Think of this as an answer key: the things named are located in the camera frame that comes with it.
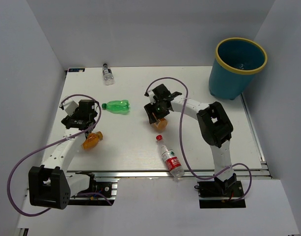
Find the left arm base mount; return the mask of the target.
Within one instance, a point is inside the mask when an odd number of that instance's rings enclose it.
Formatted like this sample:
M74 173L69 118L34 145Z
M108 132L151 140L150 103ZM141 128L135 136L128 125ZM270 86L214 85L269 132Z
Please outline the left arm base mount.
M117 192L118 179L98 177L91 172L75 172L69 177L89 177L86 189L70 197L69 206L112 206Z

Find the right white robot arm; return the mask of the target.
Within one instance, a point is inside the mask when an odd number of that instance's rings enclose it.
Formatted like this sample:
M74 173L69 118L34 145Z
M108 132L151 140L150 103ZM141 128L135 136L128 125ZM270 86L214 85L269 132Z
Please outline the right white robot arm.
M154 124L170 112L179 112L198 121L203 140L210 146L214 161L215 191L228 195L236 182L230 156L233 125L219 102L205 104L180 92L171 93L164 84L147 89L145 96L150 103L144 106L149 123Z

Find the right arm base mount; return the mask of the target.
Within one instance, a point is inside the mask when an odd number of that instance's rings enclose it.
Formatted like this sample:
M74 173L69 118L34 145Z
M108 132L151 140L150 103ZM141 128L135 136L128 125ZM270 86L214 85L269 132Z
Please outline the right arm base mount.
M198 191L201 209L246 208L242 183L236 174L225 181L200 181L194 189Z

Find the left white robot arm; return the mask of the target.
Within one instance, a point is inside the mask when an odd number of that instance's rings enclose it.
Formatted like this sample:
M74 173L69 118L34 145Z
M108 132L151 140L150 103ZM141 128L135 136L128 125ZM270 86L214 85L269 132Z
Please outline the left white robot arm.
M72 196L80 192L92 196L97 190L93 175L67 173L72 159L94 128L95 103L67 99L61 107L67 113L61 121L65 126L63 142L39 167L32 167L28 173L29 201L33 206L64 209Z

